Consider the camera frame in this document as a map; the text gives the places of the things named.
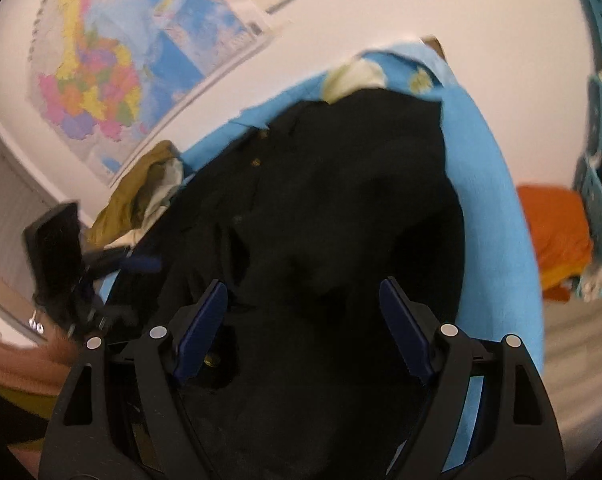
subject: blue ironing board cover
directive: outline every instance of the blue ironing board cover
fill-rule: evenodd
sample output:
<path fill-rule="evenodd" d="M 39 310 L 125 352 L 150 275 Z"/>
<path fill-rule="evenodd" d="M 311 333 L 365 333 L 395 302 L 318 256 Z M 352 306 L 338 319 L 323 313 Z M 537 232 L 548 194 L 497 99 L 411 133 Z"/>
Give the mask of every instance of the blue ironing board cover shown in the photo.
<path fill-rule="evenodd" d="M 446 171 L 465 221 L 465 276 L 456 323 L 476 338 L 499 341 L 509 333 L 519 335 L 542 372 L 542 293 L 534 251 L 510 173 L 481 112 L 447 63 L 424 44 L 398 44 L 364 52 L 361 57 L 379 64 L 391 90 L 411 94 L 409 83 L 419 68 L 431 76 L 434 88 L 419 97 L 443 102 Z M 266 128 L 299 100 L 321 100 L 325 75 L 312 77 L 262 105 L 248 108 L 201 139 L 181 155 L 187 173 L 196 173 L 247 128 Z M 103 296 L 113 280 L 105 284 Z M 465 460 L 481 382 L 473 378 L 470 383 L 446 469 Z"/>

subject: black jacket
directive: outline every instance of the black jacket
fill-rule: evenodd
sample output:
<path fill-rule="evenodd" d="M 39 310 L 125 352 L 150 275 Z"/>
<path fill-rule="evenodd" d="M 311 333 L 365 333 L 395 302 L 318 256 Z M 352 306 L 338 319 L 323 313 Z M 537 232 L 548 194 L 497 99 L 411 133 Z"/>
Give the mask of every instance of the black jacket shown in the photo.
<path fill-rule="evenodd" d="M 440 120 L 441 104 L 383 89 L 296 104 L 205 166 L 141 241 L 161 275 L 118 277 L 110 301 L 148 326 L 228 285 L 228 377 L 181 392 L 223 479 L 383 478 L 424 392 L 379 283 L 453 322 L 463 280 Z"/>

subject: beige floor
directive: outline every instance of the beige floor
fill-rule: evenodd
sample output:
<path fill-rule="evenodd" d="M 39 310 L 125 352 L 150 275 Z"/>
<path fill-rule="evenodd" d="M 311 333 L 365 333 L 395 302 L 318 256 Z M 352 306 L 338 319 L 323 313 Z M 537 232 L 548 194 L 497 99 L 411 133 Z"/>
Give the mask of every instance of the beige floor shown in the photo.
<path fill-rule="evenodd" d="M 568 471 L 602 439 L 602 300 L 545 307 L 545 372 Z"/>

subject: gold button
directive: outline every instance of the gold button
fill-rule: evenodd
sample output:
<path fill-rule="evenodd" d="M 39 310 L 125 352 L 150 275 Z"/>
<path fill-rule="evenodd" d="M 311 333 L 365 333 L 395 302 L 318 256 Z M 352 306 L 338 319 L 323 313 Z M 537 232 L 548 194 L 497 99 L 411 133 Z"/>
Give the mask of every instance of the gold button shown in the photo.
<path fill-rule="evenodd" d="M 219 357 L 214 352 L 210 352 L 206 354 L 203 362 L 206 364 L 206 366 L 210 368 L 216 368 L 221 364 L 221 357 Z"/>

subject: poster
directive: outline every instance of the poster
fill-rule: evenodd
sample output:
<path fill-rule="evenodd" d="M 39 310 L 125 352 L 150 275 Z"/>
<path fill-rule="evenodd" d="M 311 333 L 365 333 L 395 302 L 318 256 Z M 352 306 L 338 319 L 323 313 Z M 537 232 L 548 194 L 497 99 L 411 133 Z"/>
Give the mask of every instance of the poster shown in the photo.
<path fill-rule="evenodd" d="M 42 0 L 30 101 L 111 184 L 182 108 L 264 46 L 269 32 L 249 0 Z"/>

